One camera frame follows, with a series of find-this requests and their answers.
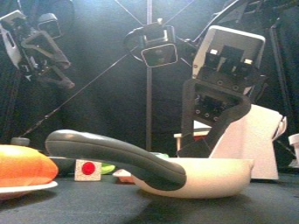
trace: black cable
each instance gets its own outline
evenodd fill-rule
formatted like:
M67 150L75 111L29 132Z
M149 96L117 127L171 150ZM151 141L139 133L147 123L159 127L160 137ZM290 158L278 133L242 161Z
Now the black cable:
M125 53L129 54L136 60L139 61L143 61L141 59L139 59L133 53L132 53L132 50L128 48L128 42L132 38L135 37L139 37L144 35L144 27L139 27L136 29L133 29L127 35L125 35L125 38L124 38L124 42L123 42L123 47L125 49Z

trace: red dot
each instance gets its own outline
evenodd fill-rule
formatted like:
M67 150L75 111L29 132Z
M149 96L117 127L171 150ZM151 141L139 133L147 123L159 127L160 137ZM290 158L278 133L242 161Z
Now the red dot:
M81 172L85 175L91 175L96 170L96 166L93 165L93 163L87 162L83 166L81 166Z

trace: green object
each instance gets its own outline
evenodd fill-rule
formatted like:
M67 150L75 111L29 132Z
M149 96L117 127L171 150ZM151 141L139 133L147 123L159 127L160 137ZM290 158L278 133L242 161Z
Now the green object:
M116 167L112 164L104 164L101 163L101 172L100 174L108 174L116 169Z

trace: white plate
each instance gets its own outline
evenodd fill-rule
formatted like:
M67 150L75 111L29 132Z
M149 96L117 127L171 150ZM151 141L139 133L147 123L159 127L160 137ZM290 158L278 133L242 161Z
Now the white plate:
M25 195L29 192L52 188L57 185L57 182L52 181L45 185L28 185L28 186L12 186L0 187L0 200L9 200Z

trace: metal pole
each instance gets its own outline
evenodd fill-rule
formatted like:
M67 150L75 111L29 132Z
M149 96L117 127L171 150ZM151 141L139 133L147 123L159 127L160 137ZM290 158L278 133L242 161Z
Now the metal pole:
M147 24L153 21L153 2L147 0ZM152 68L147 68L145 96L145 150L152 150Z

